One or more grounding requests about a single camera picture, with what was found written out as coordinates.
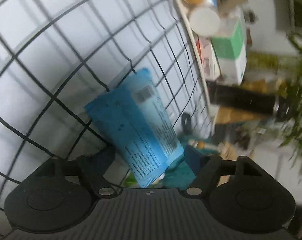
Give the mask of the blue tissue pack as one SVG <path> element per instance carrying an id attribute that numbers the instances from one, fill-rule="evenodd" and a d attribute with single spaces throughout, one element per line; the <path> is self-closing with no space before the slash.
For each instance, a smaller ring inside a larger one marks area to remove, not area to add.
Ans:
<path id="1" fill-rule="evenodd" d="M 84 107 L 145 188 L 184 153 L 147 68 Z"/>

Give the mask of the teal bath loofah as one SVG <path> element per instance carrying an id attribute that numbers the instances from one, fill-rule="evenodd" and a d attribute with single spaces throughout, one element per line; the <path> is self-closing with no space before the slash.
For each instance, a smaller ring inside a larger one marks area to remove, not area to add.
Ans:
<path id="1" fill-rule="evenodd" d="M 194 137 L 191 135 L 180 135 L 179 140 L 183 150 L 185 150 L 190 139 L 194 139 Z M 182 155 L 173 161 L 165 171 L 165 176 L 161 183 L 163 188 L 177 188 L 185 191 L 195 177 L 195 174 L 186 163 L 184 151 L 182 151 Z"/>

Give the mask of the green wet wipes pack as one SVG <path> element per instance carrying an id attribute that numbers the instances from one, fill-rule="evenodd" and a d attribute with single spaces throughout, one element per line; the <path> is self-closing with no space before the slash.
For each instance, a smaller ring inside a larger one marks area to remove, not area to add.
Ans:
<path id="1" fill-rule="evenodd" d="M 121 186 L 125 188 L 140 188 L 138 182 L 136 181 L 131 171 L 128 171 L 125 178 L 122 180 Z"/>

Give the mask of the black thermos bottle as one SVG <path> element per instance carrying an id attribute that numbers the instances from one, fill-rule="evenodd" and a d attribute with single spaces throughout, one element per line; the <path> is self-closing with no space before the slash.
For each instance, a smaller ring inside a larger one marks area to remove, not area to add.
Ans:
<path id="1" fill-rule="evenodd" d="M 290 113 L 286 99 L 276 94 L 262 94 L 214 82 L 209 84 L 208 93 L 210 102 L 218 106 L 242 109 L 280 120 L 285 119 Z"/>

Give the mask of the white red medicine box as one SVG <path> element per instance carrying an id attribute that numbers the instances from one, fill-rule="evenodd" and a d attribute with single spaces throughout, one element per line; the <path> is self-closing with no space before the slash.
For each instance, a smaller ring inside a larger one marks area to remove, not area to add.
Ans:
<path id="1" fill-rule="evenodd" d="M 204 69 L 205 78 L 208 81 L 214 82 L 221 76 L 221 72 L 211 41 L 208 38 L 198 36 L 196 45 Z"/>

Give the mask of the green white tissue box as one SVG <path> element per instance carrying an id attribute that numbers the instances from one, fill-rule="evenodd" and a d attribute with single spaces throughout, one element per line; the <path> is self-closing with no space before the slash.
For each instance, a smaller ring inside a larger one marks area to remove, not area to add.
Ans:
<path id="1" fill-rule="evenodd" d="M 239 85 L 246 69 L 246 23 L 243 10 L 235 8 L 220 22 L 211 38 L 219 68 L 225 82 Z"/>

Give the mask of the white black checkered tablecloth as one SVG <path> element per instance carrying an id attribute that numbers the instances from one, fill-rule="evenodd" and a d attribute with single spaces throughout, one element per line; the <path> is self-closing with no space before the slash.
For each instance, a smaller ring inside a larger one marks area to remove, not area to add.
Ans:
<path id="1" fill-rule="evenodd" d="M 48 158 L 106 145 L 84 106 L 148 68 L 176 133 L 210 136 L 197 62 L 174 0 L 0 0 L 0 239 L 7 195 Z"/>

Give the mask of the white cap pill bottle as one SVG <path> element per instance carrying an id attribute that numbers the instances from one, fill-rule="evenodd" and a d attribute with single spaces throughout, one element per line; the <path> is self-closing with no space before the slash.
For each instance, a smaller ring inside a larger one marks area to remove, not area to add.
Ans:
<path id="1" fill-rule="evenodd" d="M 220 17 L 217 11 L 211 7 L 195 7 L 189 14 L 191 29 L 203 37 L 215 35 L 220 26 Z"/>

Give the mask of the white plastic tray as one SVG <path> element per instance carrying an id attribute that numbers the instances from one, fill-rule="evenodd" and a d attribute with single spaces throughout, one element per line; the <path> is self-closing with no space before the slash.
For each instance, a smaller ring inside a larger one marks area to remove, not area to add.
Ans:
<path id="1" fill-rule="evenodd" d="M 205 98 L 206 98 L 208 114 L 209 114 L 209 116 L 213 117 L 214 112 L 213 112 L 212 105 L 211 105 L 211 102 L 210 102 L 210 97 L 209 97 L 209 94 L 208 94 L 207 83 L 206 83 L 206 79 L 205 79 L 205 72 L 204 72 L 202 64 L 201 64 L 200 55 L 199 55 L 199 52 L 198 52 L 198 49 L 197 49 L 197 46 L 196 46 L 196 43 L 195 43 L 195 37 L 194 37 L 193 31 L 192 31 L 191 26 L 190 26 L 190 22 L 189 22 L 188 17 L 187 17 L 187 14 L 191 11 L 191 6 L 188 5 L 186 2 L 184 2 L 183 0 L 174 0 L 174 3 L 178 8 L 178 13 L 182 17 L 182 21 L 185 25 L 185 29 L 187 31 L 188 37 L 190 38 L 192 50 L 194 52 L 194 56 L 195 56 L 195 59 L 196 59 L 196 62 L 197 62 L 197 69 L 200 73 L 201 82 L 203 84 L 203 89 L 204 89 L 204 95 L 205 95 Z"/>

